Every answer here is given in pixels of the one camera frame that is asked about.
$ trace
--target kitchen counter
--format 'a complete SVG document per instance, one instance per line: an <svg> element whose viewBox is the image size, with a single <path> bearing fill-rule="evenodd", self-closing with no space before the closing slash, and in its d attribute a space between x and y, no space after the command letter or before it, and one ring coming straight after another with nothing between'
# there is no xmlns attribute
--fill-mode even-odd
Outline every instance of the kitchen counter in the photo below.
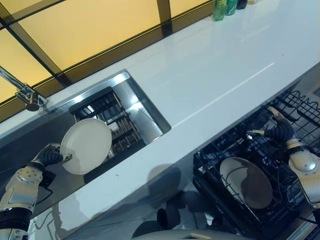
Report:
<svg viewBox="0 0 320 240"><path fill-rule="evenodd" d="M172 129L37 216L29 239L68 236L197 151L319 63L319 38L319 1L263 0L221 22L206 17L51 96L49 109L127 69ZM0 139L39 114L1 123Z"/></svg>

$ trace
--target dish rack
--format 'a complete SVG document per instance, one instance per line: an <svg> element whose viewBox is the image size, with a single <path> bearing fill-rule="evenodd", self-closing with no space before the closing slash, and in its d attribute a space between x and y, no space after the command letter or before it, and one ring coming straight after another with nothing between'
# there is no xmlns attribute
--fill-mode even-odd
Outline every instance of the dish rack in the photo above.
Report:
<svg viewBox="0 0 320 240"><path fill-rule="evenodd" d="M71 106L69 112L76 122L95 118L104 121L111 130L112 145L106 160L84 175L86 183L145 146L129 114L110 86Z"/></svg>
<svg viewBox="0 0 320 240"><path fill-rule="evenodd" d="M304 200L300 182L289 169L289 156L283 143L273 139L247 134L252 129L272 129L277 125L268 106L286 117L298 137L312 153L320 154L320 109L299 91L287 90L267 105L228 130L194 155L193 182L225 214L229 222L244 236L254 239L274 239L295 216L281 201L277 173L280 172L280 190L286 205L296 209ZM263 209L250 208L219 172L221 162L229 157L241 157L257 165L268 177L273 197Z"/></svg>

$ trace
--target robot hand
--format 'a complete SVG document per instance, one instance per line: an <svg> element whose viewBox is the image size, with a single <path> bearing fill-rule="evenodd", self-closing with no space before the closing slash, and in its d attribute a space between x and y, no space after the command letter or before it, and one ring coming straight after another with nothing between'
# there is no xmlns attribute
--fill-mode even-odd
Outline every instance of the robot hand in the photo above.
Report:
<svg viewBox="0 0 320 240"><path fill-rule="evenodd" d="M62 162L63 159L63 156L60 154L60 145L48 144L37 154L32 163L39 163L47 167Z"/></svg>
<svg viewBox="0 0 320 240"><path fill-rule="evenodd" d="M300 180L305 199L313 209L320 209L320 158L310 153L306 143L299 139L289 121L274 107L268 110L277 121L270 130L249 130L248 134L261 135L282 141L289 154L289 167Z"/></svg>
<svg viewBox="0 0 320 240"><path fill-rule="evenodd" d="M45 167L63 156L58 144L45 146L25 167L17 170L5 187L0 201L0 240L28 239L28 228L38 197Z"/></svg>

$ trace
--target black dish rack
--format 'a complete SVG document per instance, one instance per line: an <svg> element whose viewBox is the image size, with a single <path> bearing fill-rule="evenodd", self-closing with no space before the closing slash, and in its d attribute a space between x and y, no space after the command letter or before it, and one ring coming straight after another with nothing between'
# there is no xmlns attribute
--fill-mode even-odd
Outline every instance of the black dish rack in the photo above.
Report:
<svg viewBox="0 0 320 240"><path fill-rule="evenodd" d="M284 145L273 139L247 134L247 130L266 130L277 125L267 110L268 106L280 111L291 122L296 134L308 143L311 152L319 156L319 105L317 102L310 102L299 91L291 90L261 107L194 155L194 185L218 206L239 233L259 240L274 239L295 218L280 198L277 182L279 168L279 185L285 204L296 209L305 201L299 180L287 165L289 156ZM229 157L247 159L265 173L273 189L272 202L268 207L253 209L245 202L235 200L234 196L239 193L233 190L219 172L221 162Z"/></svg>
<svg viewBox="0 0 320 240"><path fill-rule="evenodd" d="M110 86L71 106L69 112L74 115L76 122L88 118L104 121L112 134L112 145L105 162L83 176L85 183L92 181L146 145Z"/></svg>

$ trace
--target window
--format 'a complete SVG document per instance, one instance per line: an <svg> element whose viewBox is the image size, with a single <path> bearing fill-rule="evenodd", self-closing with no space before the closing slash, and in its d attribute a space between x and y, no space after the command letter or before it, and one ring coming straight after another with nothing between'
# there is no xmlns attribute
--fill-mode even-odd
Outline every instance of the window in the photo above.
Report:
<svg viewBox="0 0 320 240"><path fill-rule="evenodd" d="M41 0L0 0L0 2L8 10L9 13L14 14L33 4L41 2Z"/></svg>
<svg viewBox="0 0 320 240"><path fill-rule="evenodd" d="M156 0L67 0L19 22L62 70L160 23Z"/></svg>
<svg viewBox="0 0 320 240"><path fill-rule="evenodd" d="M6 30L0 30L0 65L30 86L50 77L37 60ZM0 103L12 97L16 88L0 78Z"/></svg>
<svg viewBox="0 0 320 240"><path fill-rule="evenodd" d="M170 0L171 17L173 18L207 1L208 0Z"/></svg>

